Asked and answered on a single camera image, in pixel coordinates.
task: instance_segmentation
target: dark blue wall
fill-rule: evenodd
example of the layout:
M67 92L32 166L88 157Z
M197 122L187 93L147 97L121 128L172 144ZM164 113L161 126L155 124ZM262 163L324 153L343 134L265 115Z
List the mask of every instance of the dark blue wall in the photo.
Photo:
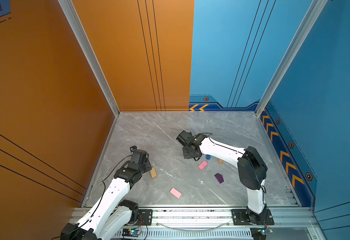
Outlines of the dark blue wall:
M190 94L211 95L224 108L258 101L311 2L195 0Z
M327 2L271 102L317 178L324 233L350 239L350 0Z

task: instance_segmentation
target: pink block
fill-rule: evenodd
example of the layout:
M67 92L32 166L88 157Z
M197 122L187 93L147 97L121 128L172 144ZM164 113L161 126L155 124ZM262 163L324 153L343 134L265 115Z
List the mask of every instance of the pink block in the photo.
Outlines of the pink block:
M198 167L200 170L202 170L205 166L207 166L207 162L206 161L203 161Z
M180 198L181 193L178 190L172 188L170 193L172 193L175 197Z

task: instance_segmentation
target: chevron arrow marking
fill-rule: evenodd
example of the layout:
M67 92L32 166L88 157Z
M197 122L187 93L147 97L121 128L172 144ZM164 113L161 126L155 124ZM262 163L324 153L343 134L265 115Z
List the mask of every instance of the chevron arrow marking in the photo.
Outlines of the chevron arrow marking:
M273 127L273 125L271 123L267 123L266 126L267 126L266 130L267 130L267 133L268 133L268 127Z
M280 161L283 162L283 155L290 157L290 155L287 152L280 151Z
M288 175L288 167L292 167L293 169L296 170L296 167L295 167L294 165L292 165L292 164L289 163L289 162L286 162L286 173L287 173L287 175Z
M272 136L273 136L273 135L279 136L279 134L278 134L277 132L271 131L271 142L272 142Z
M192 106L192 107L190 108L190 110L191 110L191 111L195 111L195 110L194 110L194 107L196 107L196 106L198 106L198 105L199 105L199 104L195 104L194 106Z
M293 187L295 188L295 180L298 180L299 182L301 182L302 184L304 184L303 180L298 178L297 176L293 175Z
M206 106L208 106L208 104L204 105L203 107L199 108L200 111L204 111L203 108L205 108Z
M266 115L263 116L263 125L264 125L264 119L265 119L265 118L270 118L270 117L269 117L269 116L266 116Z

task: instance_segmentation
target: purple block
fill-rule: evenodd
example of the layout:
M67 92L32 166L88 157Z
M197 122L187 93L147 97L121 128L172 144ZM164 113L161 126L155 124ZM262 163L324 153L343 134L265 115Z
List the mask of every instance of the purple block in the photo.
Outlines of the purple block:
M216 179L218 180L219 183L224 182L223 176L221 174L217 173L214 176L216 177Z

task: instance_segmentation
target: gray marble floor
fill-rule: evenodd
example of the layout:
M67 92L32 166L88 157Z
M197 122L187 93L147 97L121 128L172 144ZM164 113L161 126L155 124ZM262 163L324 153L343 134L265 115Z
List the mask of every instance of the gray marble floor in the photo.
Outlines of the gray marble floor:
M255 147L268 166L264 199L269 206L291 206L286 189L289 185L285 173L277 165L278 159L271 159L266 147L263 131L250 112L148 112L120 113L111 135L104 158L86 202L93 205L103 192L101 181L124 156L129 147L136 145L150 154L150 162L158 177L152 179L146 173L127 194L126 199L139 205L153 204L228 204L247 205L246 188L240 183L238 170L232 165L218 164L216 157L199 161L184 159L182 146L176 137L182 130L193 134L211 132L213 139L236 147ZM208 165L198 169L206 160ZM215 174L223 175L220 184ZM112 176L105 181L110 183ZM182 193L178 199L170 193L172 188Z

